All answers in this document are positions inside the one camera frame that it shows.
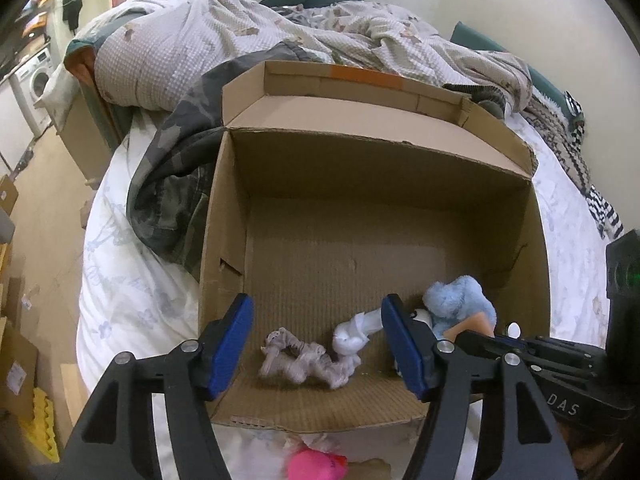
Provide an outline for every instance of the screw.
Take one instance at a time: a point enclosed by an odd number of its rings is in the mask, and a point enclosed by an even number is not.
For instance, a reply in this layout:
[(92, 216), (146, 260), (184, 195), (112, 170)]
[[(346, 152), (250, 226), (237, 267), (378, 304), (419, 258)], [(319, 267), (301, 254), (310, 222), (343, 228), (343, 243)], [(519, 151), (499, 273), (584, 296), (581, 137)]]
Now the screw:
[(114, 361), (119, 365), (125, 365), (131, 361), (131, 354), (129, 352), (120, 352), (114, 357)]
[(180, 345), (180, 350), (185, 353), (195, 352), (200, 344), (195, 339), (187, 339)]
[(504, 355), (504, 362), (511, 366), (518, 366), (520, 364), (520, 358), (516, 354), (509, 352)]
[(451, 341), (447, 341), (446, 339), (442, 339), (441, 341), (438, 341), (436, 348), (438, 349), (438, 351), (442, 352), (443, 354), (450, 354), (456, 349), (453, 343)]

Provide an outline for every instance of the green pillow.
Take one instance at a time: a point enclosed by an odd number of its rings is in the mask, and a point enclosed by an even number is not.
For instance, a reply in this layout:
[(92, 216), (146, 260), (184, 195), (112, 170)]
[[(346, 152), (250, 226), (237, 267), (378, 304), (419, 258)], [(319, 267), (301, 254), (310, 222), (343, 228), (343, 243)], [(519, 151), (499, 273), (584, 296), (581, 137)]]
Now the green pillow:
[[(458, 22), (456, 28), (453, 29), (451, 42), (461, 46), (466, 46), (467, 48), (472, 48), (473, 50), (493, 50), (496, 52), (507, 51), (506, 48), (496, 43), (491, 38), (486, 37), (484, 34), (480, 34), (480, 32), (473, 30), (462, 22)], [(573, 115), (571, 114), (566, 103), (566, 99), (564, 98), (564, 92), (558, 90), (551, 84), (549, 79), (544, 77), (531, 66), (529, 66), (529, 73), (531, 74), (533, 86), (535, 86), (540, 93), (555, 102), (560, 107), (567, 120), (570, 121)]]

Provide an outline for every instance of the blue gripper pad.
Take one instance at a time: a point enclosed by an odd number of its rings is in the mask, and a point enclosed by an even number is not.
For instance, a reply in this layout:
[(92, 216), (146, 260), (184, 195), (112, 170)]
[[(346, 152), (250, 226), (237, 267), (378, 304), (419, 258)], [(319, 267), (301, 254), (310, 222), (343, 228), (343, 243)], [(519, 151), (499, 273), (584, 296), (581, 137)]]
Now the blue gripper pad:
[(228, 388), (253, 322), (254, 302), (248, 295), (238, 294), (220, 321), (226, 331), (211, 360), (209, 393), (214, 399)]
[(396, 308), (393, 296), (389, 295), (382, 301), (382, 327), (391, 353), (398, 362), (404, 385), (418, 400), (423, 400), (429, 389), (424, 382), (422, 356), (406, 326), (407, 322), (414, 320)]

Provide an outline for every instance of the washing machine door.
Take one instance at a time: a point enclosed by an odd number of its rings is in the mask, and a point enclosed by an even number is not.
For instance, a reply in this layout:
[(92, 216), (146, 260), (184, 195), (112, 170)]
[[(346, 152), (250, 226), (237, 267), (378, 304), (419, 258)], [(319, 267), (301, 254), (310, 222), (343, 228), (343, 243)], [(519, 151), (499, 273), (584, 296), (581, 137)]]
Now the washing machine door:
[(49, 81), (49, 73), (47, 69), (45, 67), (36, 69), (29, 82), (29, 92), (33, 103), (42, 97), (47, 81)]

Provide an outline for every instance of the camouflage fabric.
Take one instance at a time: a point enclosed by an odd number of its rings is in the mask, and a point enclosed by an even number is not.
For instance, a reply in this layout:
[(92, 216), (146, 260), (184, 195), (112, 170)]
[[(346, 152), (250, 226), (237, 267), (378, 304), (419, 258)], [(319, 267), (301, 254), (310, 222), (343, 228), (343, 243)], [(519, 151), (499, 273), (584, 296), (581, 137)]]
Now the camouflage fabric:
[(196, 275), (222, 135), (222, 87), (268, 59), (310, 61), (290, 41), (205, 73), (160, 126), (129, 186), (127, 219), (140, 240)]

